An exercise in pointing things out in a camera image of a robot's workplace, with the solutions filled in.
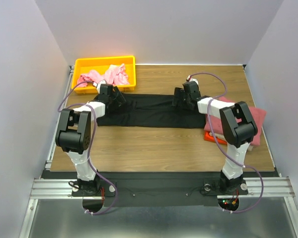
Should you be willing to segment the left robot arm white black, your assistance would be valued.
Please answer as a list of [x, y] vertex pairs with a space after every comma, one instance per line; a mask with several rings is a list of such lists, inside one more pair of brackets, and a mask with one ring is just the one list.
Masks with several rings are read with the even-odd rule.
[[73, 192], [95, 196], [105, 193], [100, 184], [101, 175], [91, 162], [90, 151], [94, 141], [97, 119], [121, 108], [126, 100], [117, 86], [100, 83], [97, 85], [98, 97], [85, 104], [61, 108], [55, 143], [71, 159], [77, 173], [77, 180], [70, 181]]

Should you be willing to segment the black t shirt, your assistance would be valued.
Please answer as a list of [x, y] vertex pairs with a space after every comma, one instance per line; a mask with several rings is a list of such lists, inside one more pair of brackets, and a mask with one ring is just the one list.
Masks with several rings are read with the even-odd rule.
[[172, 106], [172, 95], [122, 95], [126, 103], [97, 118], [98, 126], [204, 128], [206, 125], [204, 114]]

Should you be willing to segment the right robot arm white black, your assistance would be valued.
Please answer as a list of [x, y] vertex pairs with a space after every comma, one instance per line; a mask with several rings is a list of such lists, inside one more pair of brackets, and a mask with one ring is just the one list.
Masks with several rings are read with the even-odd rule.
[[221, 170], [219, 189], [223, 193], [231, 193], [238, 188], [243, 183], [247, 149], [258, 132], [248, 105], [243, 101], [229, 103], [201, 96], [199, 86], [194, 81], [185, 82], [182, 88], [174, 89], [172, 105], [205, 114], [209, 123], [211, 117], [220, 119], [227, 151], [224, 152], [225, 164]]

